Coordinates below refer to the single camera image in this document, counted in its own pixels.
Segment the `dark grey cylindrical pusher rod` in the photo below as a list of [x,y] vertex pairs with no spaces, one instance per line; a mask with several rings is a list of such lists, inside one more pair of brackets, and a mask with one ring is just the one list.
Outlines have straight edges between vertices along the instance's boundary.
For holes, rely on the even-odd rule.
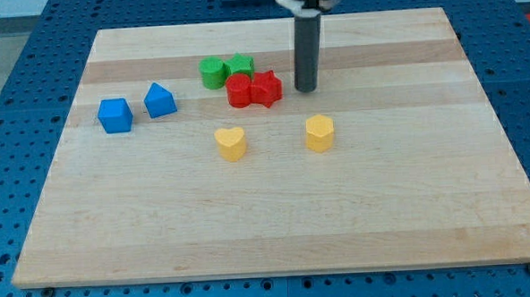
[[295,88],[303,93],[313,92],[318,85],[321,15],[295,16],[294,76]]

